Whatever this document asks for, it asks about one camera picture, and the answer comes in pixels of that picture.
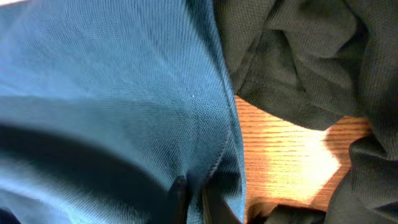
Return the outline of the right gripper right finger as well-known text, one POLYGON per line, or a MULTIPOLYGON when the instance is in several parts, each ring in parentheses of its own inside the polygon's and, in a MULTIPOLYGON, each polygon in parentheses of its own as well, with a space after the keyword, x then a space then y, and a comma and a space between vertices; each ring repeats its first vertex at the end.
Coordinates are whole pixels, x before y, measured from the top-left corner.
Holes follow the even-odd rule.
POLYGON ((201 192, 201 202, 205 224, 241 224, 219 188, 206 184, 201 192))

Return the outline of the blue polo shirt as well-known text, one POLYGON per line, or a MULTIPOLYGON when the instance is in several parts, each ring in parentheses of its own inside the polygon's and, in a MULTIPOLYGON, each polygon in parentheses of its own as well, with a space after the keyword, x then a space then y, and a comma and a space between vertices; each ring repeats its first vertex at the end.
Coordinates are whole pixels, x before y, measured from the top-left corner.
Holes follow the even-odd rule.
POLYGON ((1 6, 1 222, 186 223, 219 188, 242 222, 243 139, 212 1, 1 6))

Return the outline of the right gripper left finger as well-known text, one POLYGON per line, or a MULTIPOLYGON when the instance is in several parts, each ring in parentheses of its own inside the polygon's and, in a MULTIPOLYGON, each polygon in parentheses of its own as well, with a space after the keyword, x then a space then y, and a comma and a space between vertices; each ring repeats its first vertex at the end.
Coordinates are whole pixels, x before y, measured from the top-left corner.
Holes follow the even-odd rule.
POLYGON ((169 189, 166 204, 167 223, 186 224, 190 189, 184 176, 178 176, 169 189))

